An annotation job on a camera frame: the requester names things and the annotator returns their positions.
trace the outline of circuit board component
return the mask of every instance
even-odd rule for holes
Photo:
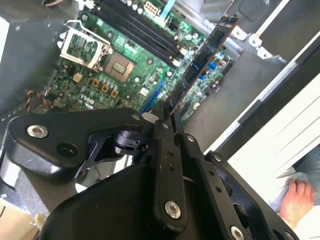
[[[114,52],[106,68],[104,69],[104,72],[124,83],[127,81],[134,67],[135,64],[132,61],[125,56]]]
[[[83,32],[90,33],[88,29],[78,22]],[[104,40],[99,41],[92,36],[83,33],[74,28],[60,35],[63,41],[58,41],[58,46],[61,49],[60,57],[83,65],[96,72],[101,71],[101,60],[103,56],[112,53],[110,42]]]
[[[143,8],[150,16],[155,16],[159,11],[159,8],[157,8],[155,5],[153,5],[149,1],[145,3]]]
[[[80,82],[82,79],[83,75],[80,72],[77,72],[74,76],[73,76],[73,81],[75,81],[76,83]]]
[[[147,2],[158,9],[156,16],[133,8],[135,4],[144,8]],[[89,38],[74,35],[66,53],[83,63],[64,57],[50,94],[59,99],[56,102],[66,111],[125,107],[146,112],[159,100],[168,98],[206,38],[172,12],[160,27],[157,17],[164,6],[157,0],[137,0],[130,6],[120,0],[104,0],[102,4],[105,12],[92,14],[85,9],[80,16],[82,22],[75,20],[71,32],[74,29]],[[69,33],[63,38],[64,45]],[[99,52],[100,44],[108,46],[103,54]],[[86,64],[91,64],[95,54],[99,58],[91,68]],[[219,89],[232,64],[224,50],[214,56],[180,103],[183,123],[209,94]]]

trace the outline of black ram slot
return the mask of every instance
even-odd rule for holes
[[[107,8],[106,6],[102,5],[101,10],[97,11],[95,15],[171,67],[175,68],[175,66],[172,64],[171,59],[174,56],[174,52],[168,51],[161,45],[158,45],[150,37],[141,33],[135,25],[126,21],[113,9]]]
[[[178,43],[174,38],[163,29],[152,25],[144,16],[139,15],[131,7],[117,0],[102,0],[100,6],[105,5],[115,10],[129,23],[136,26],[145,35],[151,37],[158,45],[165,49],[176,52]]]

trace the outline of black metal bracket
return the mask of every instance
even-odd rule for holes
[[[144,118],[130,108],[24,115],[8,125],[4,158],[48,179],[70,181],[92,155],[88,157],[90,135],[101,133],[106,139],[119,131],[139,131],[144,124]],[[30,126],[44,127],[47,135],[31,136]]]
[[[224,189],[227,190],[230,199],[228,204],[231,204],[229,207],[232,208],[233,205],[240,224],[254,239],[287,239],[288,233],[293,239],[298,239],[294,231],[275,214],[222,155],[210,151],[205,159],[215,166],[223,180]]]
[[[40,240],[98,239],[106,233],[132,240],[273,240],[288,233],[298,240],[222,156],[202,154],[197,140],[184,133],[179,113],[170,115],[161,102],[147,114],[103,109],[26,115],[9,123],[1,159],[22,169],[20,179],[29,184],[18,181],[15,187],[37,191],[39,201],[49,201],[41,204],[49,213],[66,198],[50,202],[43,186],[63,193],[79,171],[134,156],[132,166],[86,191],[66,192],[68,199],[51,212]],[[235,204],[244,205],[247,224]]]

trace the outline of silver screw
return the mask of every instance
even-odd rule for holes
[[[195,141],[195,139],[194,139],[192,136],[190,136],[190,135],[188,136],[188,140],[189,140],[190,142],[192,142],[192,143]]]
[[[85,15],[85,14],[83,14],[82,17],[81,17],[81,19],[82,19],[83,21],[87,21],[87,20],[88,20],[88,16]]]
[[[48,136],[48,130],[45,126],[32,125],[29,126],[26,132],[34,138],[43,139]]]
[[[231,227],[231,234],[235,240],[245,240],[243,233],[236,226]]]
[[[162,125],[165,129],[169,129],[168,124],[166,124],[165,122],[163,122],[161,125]]]
[[[140,120],[140,117],[136,114],[132,114],[132,118],[138,121]]]
[[[217,160],[218,162],[221,162],[221,161],[222,161],[221,157],[218,156],[218,155],[214,155],[214,158],[215,158],[215,160]]]
[[[164,204],[164,210],[173,219],[178,219],[181,216],[180,207],[174,201],[167,201]]]
[[[289,240],[295,240],[294,237],[289,232],[286,231],[285,235]]]

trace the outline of person's foot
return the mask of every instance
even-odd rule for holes
[[[315,191],[304,181],[290,179],[289,189],[282,200],[279,216],[293,230],[315,204]]]

